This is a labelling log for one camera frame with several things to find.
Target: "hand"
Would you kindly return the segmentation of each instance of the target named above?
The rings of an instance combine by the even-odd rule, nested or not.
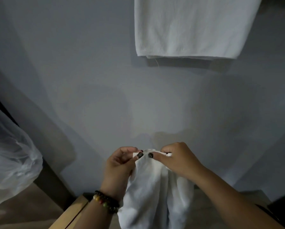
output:
[[[171,157],[167,157],[160,153],[153,153],[153,159],[163,163],[179,176],[189,180],[194,181],[195,175],[204,168],[184,142],[166,145],[160,151],[163,153],[172,153],[172,155]]]
[[[121,147],[107,159],[101,192],[117,201],[123,199],[127,181],[138,159],[133,157],[135,152],[139,152],[136,147]]]

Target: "white cloth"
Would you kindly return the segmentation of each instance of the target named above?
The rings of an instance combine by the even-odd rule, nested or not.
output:
[[[138,56],[237,58],[261,0],[135,0]]]
[[[194,183],[149,158],[149,152],[160,153],[145,150],[144,155],[136,161],[123,206],[118,211],[120,227],[183,229],[194,196]]]

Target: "person's left hand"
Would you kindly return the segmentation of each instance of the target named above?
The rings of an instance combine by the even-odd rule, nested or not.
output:
[[[140,150],[136,147],[120,147],[107,159],[101,192],[117,201],[122,200],[127,181],[138,159],[137,156],[133,157],[135,152]]]

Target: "person's right forearm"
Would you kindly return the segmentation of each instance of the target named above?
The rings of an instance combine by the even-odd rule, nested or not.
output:
[[[204,166],[201,166],[198,172],[192,172],[190,179],[209,197],[225,223],[231,228],[283,228]]]

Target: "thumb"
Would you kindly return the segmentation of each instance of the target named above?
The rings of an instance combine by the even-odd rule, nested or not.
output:
[[[168,166],[171,162],[171,157],[167,157],[164,154],[153,152],[153,159],[163,163],[165,166]]]
[[[131,158],[125,165],[128,167],[129,170],[133,170],[135,168],[135,162],[138,160],[137,155]]]

